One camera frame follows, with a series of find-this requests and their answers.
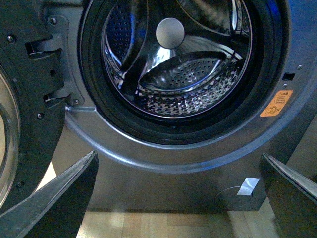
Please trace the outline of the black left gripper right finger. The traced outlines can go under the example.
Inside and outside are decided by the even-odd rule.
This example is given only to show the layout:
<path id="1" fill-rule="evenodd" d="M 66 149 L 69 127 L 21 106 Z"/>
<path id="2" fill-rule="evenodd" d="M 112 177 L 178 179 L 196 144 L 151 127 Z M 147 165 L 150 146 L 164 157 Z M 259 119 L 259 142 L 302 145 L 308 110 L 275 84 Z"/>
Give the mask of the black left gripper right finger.
<path id="1" fill-rule="evenodd" d="M 276 221 L 286 238 L 317 236 L 317 184 L 269 154 L 260 173 Z"/>

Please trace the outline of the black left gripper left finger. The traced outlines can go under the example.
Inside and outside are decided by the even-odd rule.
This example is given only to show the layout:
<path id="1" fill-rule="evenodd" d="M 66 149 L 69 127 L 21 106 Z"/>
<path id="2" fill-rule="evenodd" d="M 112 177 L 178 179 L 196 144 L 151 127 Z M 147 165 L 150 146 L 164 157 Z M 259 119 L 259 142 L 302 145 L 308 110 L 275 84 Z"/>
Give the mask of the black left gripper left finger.
<path id="1" fill-rule="evenodd" d="M 93 194 L 99 168 L 91 151 L 0 216 L 2 238 L 74 238 Z"/>

